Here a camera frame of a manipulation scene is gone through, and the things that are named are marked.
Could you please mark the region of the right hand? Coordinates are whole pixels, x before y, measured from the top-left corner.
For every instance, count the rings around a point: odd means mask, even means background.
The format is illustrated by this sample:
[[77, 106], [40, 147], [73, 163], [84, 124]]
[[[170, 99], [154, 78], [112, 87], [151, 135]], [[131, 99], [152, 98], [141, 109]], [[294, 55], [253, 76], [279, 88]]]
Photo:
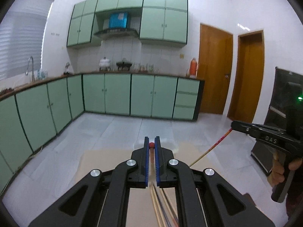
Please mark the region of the right hand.
[[[279, 162], [278, 155], [273, 156], [272, 172], [268, 176], [268, 182], [271, 187], [278, 185], [284, 181], [284, 167]], [[302, 165], [302, 159], [295, 159], [289, 164], [289, 170], [295, 171]]]

